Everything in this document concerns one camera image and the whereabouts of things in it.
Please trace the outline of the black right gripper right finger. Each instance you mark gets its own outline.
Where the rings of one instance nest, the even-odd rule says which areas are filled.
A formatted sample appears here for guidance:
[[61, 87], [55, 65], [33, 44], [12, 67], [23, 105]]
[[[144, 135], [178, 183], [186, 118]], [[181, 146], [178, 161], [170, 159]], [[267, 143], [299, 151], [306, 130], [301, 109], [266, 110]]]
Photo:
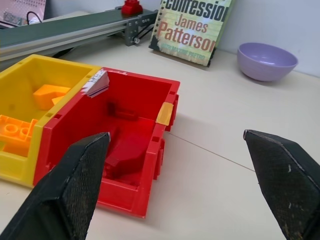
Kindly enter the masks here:
[[320, 238], [320, 166], [296, 142], [246, 129], [255, 174], [287, 240]]

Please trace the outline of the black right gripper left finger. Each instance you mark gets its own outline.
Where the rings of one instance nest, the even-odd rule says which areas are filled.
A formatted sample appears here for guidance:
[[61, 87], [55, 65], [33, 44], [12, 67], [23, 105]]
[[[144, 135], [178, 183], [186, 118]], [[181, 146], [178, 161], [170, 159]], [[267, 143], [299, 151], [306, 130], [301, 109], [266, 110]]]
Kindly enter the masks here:
[[111, 136], [102, 132], [69, 146], [32, 189], [2, 240], [84, 240], [98, 201]]

